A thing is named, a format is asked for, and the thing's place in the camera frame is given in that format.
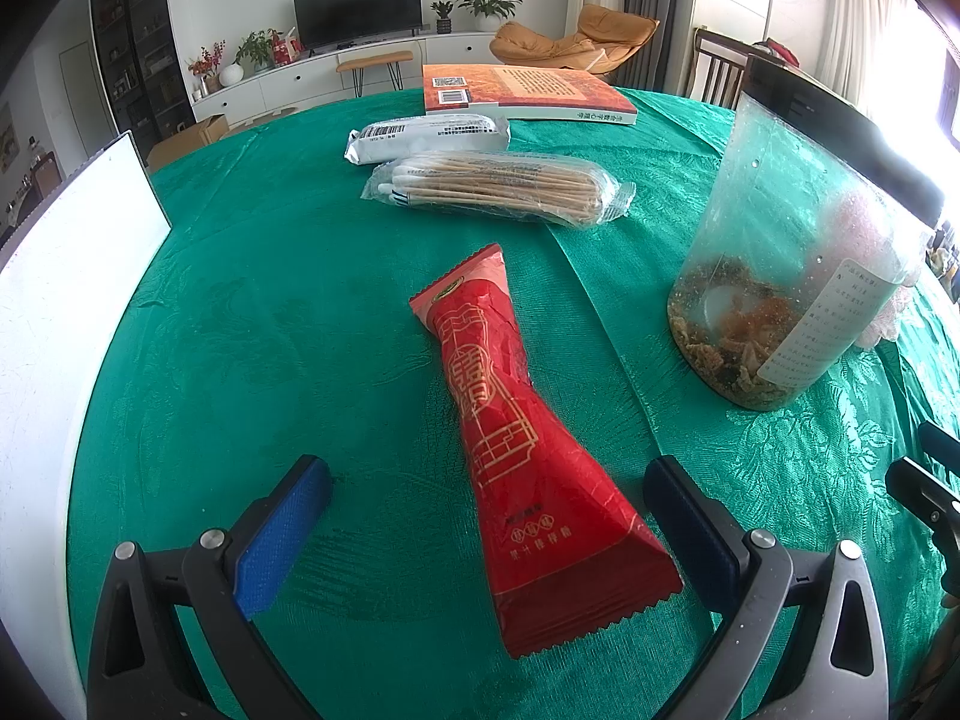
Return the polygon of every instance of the orange lounge chair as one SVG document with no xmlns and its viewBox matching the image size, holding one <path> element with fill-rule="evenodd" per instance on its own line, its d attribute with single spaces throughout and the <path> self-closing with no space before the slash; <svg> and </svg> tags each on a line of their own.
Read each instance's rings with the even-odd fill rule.
<svg viewBox="0 0 960 720">
<path fill-rule="evenodd" d="M 646 45 L 658 25 L 656 19 L 588 4 L 572 35 L 551 40 L 521 23 L 507 22 L 497 30 L 490 50 L 505 65 L 570 68 L 603 76 Z"/>
</svg>

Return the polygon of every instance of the white board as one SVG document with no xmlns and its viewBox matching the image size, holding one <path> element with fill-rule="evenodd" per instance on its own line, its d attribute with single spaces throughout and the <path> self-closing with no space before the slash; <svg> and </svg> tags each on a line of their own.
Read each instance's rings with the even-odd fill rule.
<svg viewBox="0 0 960 720">
<path fill-rule="evenodd" d="M 0 248 L 0 620 L 66 720 L 86 717 L 66 600 L 80 430 L 120 317 L 169 231 L 126 133 Z"/>
</svg>

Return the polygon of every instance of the white cabinet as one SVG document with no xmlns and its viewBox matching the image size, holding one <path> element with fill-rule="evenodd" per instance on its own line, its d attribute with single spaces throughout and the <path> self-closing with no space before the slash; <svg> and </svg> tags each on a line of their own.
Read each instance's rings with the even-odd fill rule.
<svg viewBox="0 0 960 720">
<path fill-rule="evenodd" d="M 426 61 L 431 65 L 498 65 L 490 52 L 493 35 L 438 35 L 428 37 Z"/>
<path fill-rule="evenodd" d="M 210 97 L 204 98 L 193 106 L 193 114 L 198 122 L 208 116 L 216 116 L 218 113 L 222 113 L 227 117 L 227 124 L 231 127 L 245 119 L 266 112 L 267 106 L 263 101 L 260 82 L 257 79 L 250 79 L 235 86 L 229 86 L 227 89 L 210 95 Z"/>
<path fill-rule="evenodd" d="M 352 59 L 384 53 L 411 52 L 411 62 L 400 62 L 403 85 L 413 89 L 424 85 L 424 64 L 494 65 L 499 64 L 488 45 L 493 35 L 461 32 L 451 35 L 430 35 L 416 39 L 384 40 L 355 49 L 330 52 L 267 71 L 252 79 L 244 79 L 221 92 L 194 103 L 193 113 L 200 122 L 218 113 L 227 116 L 227 123 L 245 122 L 267 111 L 291 105 L 306 110 L 315 105 L 334 103 L 353 97 L 353 77 L 338 73 L 337 65 Z M 364 97 L 390 92 L 394 88 L 385 66 L 364 71 Z"/>
<path fill-rule="evenodd" d="M 299 103 L 301 100 L 341 92 L 336 56 L 318 56 L 278 68 L 260 77 L 263 101 L 268 111 Z"/>
</svg>

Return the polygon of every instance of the green tablecloth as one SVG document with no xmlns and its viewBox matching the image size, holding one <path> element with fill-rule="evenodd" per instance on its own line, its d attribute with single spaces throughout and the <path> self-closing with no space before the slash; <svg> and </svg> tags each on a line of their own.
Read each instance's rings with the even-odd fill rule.
<svg viewBox="0 0 960 720">
<path fill-rule="evenodd" d="M 634 127 L 512 125 L 516 151 L 586 157 L 637 182 L 629 218 L 587 231 L 358 199 L 371 169 L 341 158 L 347 132 L 421 112 L 418 90 L 314 108 L 155 176 L 173 232 L 104 360 L 74 475 L 67 579 L 83 672 L 118 541 L 176 547 L 229 525 L 306 452 L 328 461 L 333 503 L 256 623 L 328 720 L 656 711 L 713 630 L 689 589 L 531 658 L 511 661 L 499 642 L 454 406 L 407 306 L 496 241 L 536 386 L 628 497 L 669 452 L 747 527 L 806 549 L 858 541 L 904 689 L 938 624 L 941 562 L 883 474 L 901 454 L 923 458 L 923 418 L 960 435 L 954 309 L 925 274 L 898 343 L 848 351 L 776 413 L 721 399 L 676 351 L 664 307 L 731 112 L 631 97 Z M 219 705 L 239 716 L 186 625 Z"/>
</svg>

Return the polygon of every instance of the cotton swab package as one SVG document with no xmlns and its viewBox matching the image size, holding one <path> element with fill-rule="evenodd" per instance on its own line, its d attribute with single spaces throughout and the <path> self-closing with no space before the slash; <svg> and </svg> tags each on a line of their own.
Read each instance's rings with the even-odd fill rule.
<svg viewBox="0 0 960 720">
<path fill-rule="evenodd" d="M 476 113 L 411 116 L 354 129 L 344 159 L 370 165 L 421 151 L 507 151 L 510 124 Z"/>
<path fill-rule="evenodd" d="M 591 227 L 625 215 L 636 192 L 574 157 L 431 152 L 377 167 L 363 198 Z"/>
</svg>

